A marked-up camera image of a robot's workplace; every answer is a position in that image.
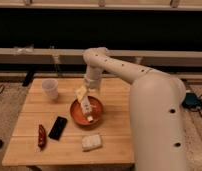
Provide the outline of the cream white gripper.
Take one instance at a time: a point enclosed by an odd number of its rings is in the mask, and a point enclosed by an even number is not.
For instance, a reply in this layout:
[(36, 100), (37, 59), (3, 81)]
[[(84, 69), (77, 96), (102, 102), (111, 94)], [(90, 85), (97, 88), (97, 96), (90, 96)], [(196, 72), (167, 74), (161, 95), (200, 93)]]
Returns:
[(96, 92), (95, 89), (90, 89), (85, 85), (81, 85), (78, 89), (75, 90), (76, 98), (81, 102), (86, 96), (90, 96)]

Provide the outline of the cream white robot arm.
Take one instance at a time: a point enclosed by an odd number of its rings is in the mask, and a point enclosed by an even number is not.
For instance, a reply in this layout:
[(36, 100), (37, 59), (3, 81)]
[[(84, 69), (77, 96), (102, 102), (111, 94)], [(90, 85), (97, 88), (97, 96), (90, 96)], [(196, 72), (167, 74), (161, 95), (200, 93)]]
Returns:
[(189, 171), (181, 118), (184, 83), (165, 72), (114, 59), (104, 47), (85, 50), (83, 59), (86, 87), (97, 88), (104, 71), (130, 84), (135, 171)]

